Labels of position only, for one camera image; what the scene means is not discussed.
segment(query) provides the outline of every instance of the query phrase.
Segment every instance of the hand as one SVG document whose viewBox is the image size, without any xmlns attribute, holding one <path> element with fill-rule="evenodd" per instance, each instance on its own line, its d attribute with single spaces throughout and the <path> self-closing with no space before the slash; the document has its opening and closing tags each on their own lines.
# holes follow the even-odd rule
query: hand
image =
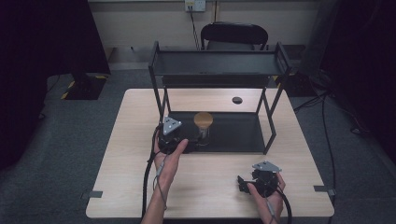
<svg viewBox="0 0 396 224">
<path fill-rule="evenodd" d="M 279 181 L 279 187 L 283 192 L 283 189 L 286 187 L 286 183 L 285 181 L 283 181 L 283 178 L 280 175 L 280 173 L 276 173 L 276 175 Z M 254 187 L 253 184 L 248 183 L 247 187 L 250 191 L 250 194 L 253 195 L 254 201 L 257 204 L 257 208 L 259 210 L 259 214 L 260 214 L 260 218 L 262 219 L 262 222 L 264 224 L 269 224 L 272 222 L 273 219 L 275 219 L 276 223 L 280 223 L 280 214 L 282 213 L 283 210 L 282 196 L 277 191 L 275 191 L 271 196 L 265 199 L 259 194 L 259 192 L 257 191 L 256 187 Z M 267 201 L 273 207 L 275 217 L 271 215 Z"/>
<path fill-rule="evenodd" d="M 172 154 L 166 155 L 160 152 L 160 148 L 158 147 L 158 134 L 157 134 L 157 137 L 155 138 L 154 153 L 158 153 L 158 154 L 154 158 L 154 163 L 155 163 L 155 167 L 157 168 L 157 171 L 159 167 L 163 165 L 163 169 L 160 173 L 160 176 L 158 177 L 158 182 L 160 183 L 162 189 L 169 190 L 177 172 L 178 160 L 180 158 L 180 155 L 183 153 L 188 143 L 189 143 L 188 139 L 182 140 L 177 145 L 176 150 Z"/>
<path fill-rule="evenodd" d="M 184 139 L 178 145 L 176 150 L 166 155 L 160 152 L 158 148 L 158 134 L 155 138 L 154 153 L 158 153 L 154 158 L 155 167 L 158 169 L 163 164 L 163 169 L 160 172 L 157 179 L 157 186 L 151 196 L 151 200 L 148 205 L 148 210 L 143 217 L 142 224 L 160 224 L 163 223 L 163 214 L 166 209 L 166 199 L 171 184 L 175 178 L 175 174 L 178 167 L 178 160 L 180 155 L 186 148 L 189 140 Z"/>
</svg>

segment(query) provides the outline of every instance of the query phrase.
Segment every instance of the black chair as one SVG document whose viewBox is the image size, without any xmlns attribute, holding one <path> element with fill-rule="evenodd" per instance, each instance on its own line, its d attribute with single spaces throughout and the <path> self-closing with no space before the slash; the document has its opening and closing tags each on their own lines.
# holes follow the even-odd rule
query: black chair
<svg viewBox="0 0 396 224">
<path fill-rule="evenodd" d="M 201 31 L 201 49 L 263 50 L 268 41 L 267 32 L 260 26 L 248 23 L 215 21 Z"/>
</svg>

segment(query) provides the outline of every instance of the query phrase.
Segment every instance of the electrical outlet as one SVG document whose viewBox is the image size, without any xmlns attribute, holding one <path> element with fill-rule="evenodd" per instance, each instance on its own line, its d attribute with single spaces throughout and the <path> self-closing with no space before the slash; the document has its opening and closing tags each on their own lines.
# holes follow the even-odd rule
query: electrical outlet
<svg viewBox="0 0 396 224">
<path fill-rule="evenodd" d="M 187 12 L 193 11 L 195 0 L 184 0 L 184 10 Z"/>
<path fill-rule="evenodd" d="M 205 11 L 206 0 L 195 0 L 194 11 Z"/>
<path fill-rule="evenodd" d="M 204 12 L 206 10 L 206 0 L 184 0 L 184 10 L 187 12 Z"/>
</svg>

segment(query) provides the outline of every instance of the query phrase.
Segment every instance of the finger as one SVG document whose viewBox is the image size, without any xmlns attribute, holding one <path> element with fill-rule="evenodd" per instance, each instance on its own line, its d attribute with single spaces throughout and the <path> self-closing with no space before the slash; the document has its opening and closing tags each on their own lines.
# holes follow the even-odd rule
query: finger
<svg viewBox="0 0 396 224">
<path fill-rule="evenodd" d="M 286 183 L 285 183 L 285 181 L 283 180 L 283 177 L 282 177 L 282 175 L 280 174 L 280 173 L 276 173 L 276 176 L 277 176 L 277 180 L 278 180 L 278 182 L 279 182 L 279 187 L 282 189 L 282 191 L 283 191 L 283 189 L 286 187 Z"/>
<path fill-rule="evenodd" d="M 256 187 L 253 184 L 247 183 L 247 187 L 248 190 L 250 191 L 250 194 L 253 195 L 256 201 L 262 198 L 262 196 L 259 194 L 259 192 L 257 191 Z"/>
<path fill-rule="evenodd" d="M 183 139 L 178 145 L 173 154 L 176 154 L 177 156 L 180 156 L 184 149 L 186 149 L 187 144 L 189 143 L 189 139 Z"/>
</svg>

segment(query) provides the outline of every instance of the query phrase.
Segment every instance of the wooden lid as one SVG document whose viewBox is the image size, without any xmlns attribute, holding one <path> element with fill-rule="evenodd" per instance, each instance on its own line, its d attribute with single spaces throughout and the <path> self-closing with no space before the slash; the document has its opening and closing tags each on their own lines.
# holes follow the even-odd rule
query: wooden lid
<svg viewBox="0 0 396 224">
<path fill-rule="evenodd" d="M 198 128 L 207 129 L 213 123 L 213 117 L 207 112 L 199 112 L 194 116 L 194 123 Z"/>
</svg>

